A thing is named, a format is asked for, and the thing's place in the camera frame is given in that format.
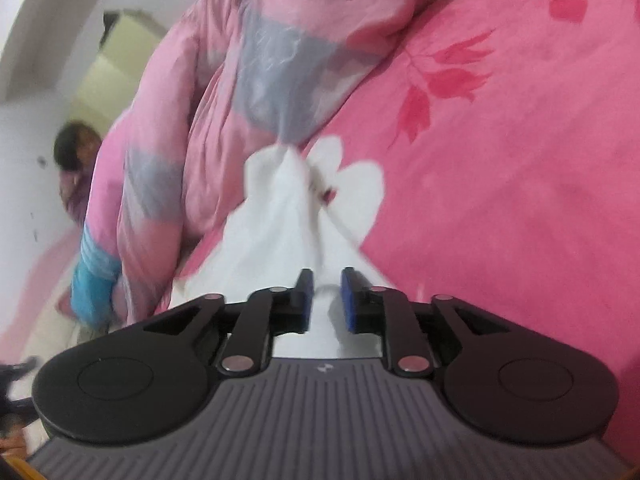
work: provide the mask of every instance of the black hair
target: black hair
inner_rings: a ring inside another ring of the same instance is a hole
[[[63,171],[80,171],[82,164],[78,159],[78,143],[80,142],[80,132],[88,128],[81,122],[67,123],[56,136],[53,144],[53,160]]]

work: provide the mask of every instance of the pink blanket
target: pink blanket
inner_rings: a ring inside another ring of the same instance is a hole
[[[72,285],[76,314],[105,322],[122,268],[127,321],[149,316],[184,238],[219,228],[242,202],[245,160],[316,133],[432,1],[195,4],[153,54],[126,115],[124,179],[120,164],[94,174],[96,196],[106,182],[124,185],[90,200]],[[114,201],[117,226],[107,206]]]
[[[440,0],[310,147],[332,216],[412,300],[453,294],[603,360],[606,441],[636,461],[638,53],[640,0]]]

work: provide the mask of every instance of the white logo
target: white logo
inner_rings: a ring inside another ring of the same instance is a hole
[[[323,366],[319,366],[318,368],[316,368],[319,372],[322,372],[323,374],[327,374],[329,373],[331,370],[334,369],[333,365],[330,365],[328,363],[325,363]]]

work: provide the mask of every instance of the white garment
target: white garment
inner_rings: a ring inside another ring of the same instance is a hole
[[[360,180],[369,192],[357,193],[346,185],[345,193],[338,188],[333,205],[326,208],[320,197],[336,175],[342,146],[337,137],[322,139],[316,146],[308,160],[280,145],[251,156],[245,166],[245,202],[229,216],[222,241],[196,275],[174,282],[171,306],[212,292],[224,294],[228,303],[244,301],[255,290],[293,286],[300,270],[309,268],[316,287],[309,331],[278,337],[274,356],[379,356],[380,338],[348,333],[339,284],[342,269],[354,267],[372,284],[391,286],[355,245],[374,224],[382,201],[382,172],[362,164]],[[337,174],[357,174],[354,166]],[[372,194],[372,188],[379,192]],[[367,203],[358,203],[358,197]],[[344,208],[336,210],[345,202]],[[358,213],[356,223],[349,221]],[[356,232],[359,226],[366,232]]]

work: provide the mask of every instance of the silver rivet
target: silver rivet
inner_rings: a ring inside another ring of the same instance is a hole
[[[246,355],[232,355],[222,359],[222,367],[227,372],[245,372],[254,366],[254,360]]]
[[[419,355],[409,355],[400,359],[398,361],[398,366],[403,372],[417,374],[429,368],[430,363],[427,359],[420,357]]]

